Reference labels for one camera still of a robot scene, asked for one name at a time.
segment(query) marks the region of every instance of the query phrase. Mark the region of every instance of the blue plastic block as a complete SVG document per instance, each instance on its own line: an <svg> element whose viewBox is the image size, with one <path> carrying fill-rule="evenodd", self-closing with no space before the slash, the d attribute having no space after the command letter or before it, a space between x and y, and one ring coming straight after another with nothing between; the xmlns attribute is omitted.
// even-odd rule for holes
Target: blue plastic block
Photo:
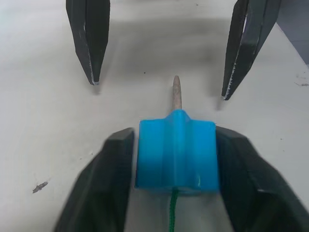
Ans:
<svg viewBox="0 0 309 232"><path fill-rule="evenodd" d="M140 122L137 188L185 193L219 191L216 126L184 110Z"/></svg>

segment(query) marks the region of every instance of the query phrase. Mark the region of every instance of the white table surface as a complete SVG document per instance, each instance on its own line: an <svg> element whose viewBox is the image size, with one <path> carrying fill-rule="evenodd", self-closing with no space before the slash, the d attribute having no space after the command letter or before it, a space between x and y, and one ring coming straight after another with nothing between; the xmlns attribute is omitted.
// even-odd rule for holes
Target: white table surface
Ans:
<svg viewBox="0 0 309 232"><path fill-rule="evenodd" d="M309 69L277 25L217 107L234 2L112 0L94 88L75 55L64 0L1 1L0 231L51 231L103 141L168 114L174 75L192 118L246 135L309 208L309 86L299 86L309 84ZM167 203L133 189L126 231L166 231ZM231 231L220 196L180 198L175 231Z"/></svg>

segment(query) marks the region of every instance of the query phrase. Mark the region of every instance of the green cord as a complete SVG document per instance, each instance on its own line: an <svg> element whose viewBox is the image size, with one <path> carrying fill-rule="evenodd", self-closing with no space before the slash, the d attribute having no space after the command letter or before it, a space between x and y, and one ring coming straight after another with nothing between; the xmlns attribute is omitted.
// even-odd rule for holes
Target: green cord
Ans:
<svg viewBox="0 0 309 232"><path fill-rule="evenodd" d="M178 190L174 189L169 204L169 232L174 232L175 229L175 208L178 197Z"/></svg>

